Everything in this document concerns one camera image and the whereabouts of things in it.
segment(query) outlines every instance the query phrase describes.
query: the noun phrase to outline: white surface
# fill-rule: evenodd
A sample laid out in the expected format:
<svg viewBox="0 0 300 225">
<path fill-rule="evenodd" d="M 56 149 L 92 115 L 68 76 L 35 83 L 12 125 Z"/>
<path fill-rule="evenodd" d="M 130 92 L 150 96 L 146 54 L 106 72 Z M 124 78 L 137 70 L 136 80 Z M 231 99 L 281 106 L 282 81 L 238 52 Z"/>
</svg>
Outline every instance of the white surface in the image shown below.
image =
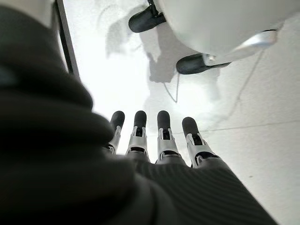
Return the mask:
<svg viewBox="0 0 300 225">
<path fill-rule="evenodd" d="M 177 60 L 194 51 L 167 24 L 133 34 L 127 23 L 140 10 L 139 0 L 65 4 L 81 80 L 93 96 L 94 111 L 109 120 L 116 110 L 126 115 L 118 153 L 127 150 L 135 112 L 144 110 L 154 162 L 156 116 L 167 110 L 188 162 L 181 121 L 194 117 L 211 149 L 267 211 L 280 224 L 299 224 L 300 15 L 286 22 L 278 43 L 265 52 L 221 70 L 179 76 Z"/>
</svg>

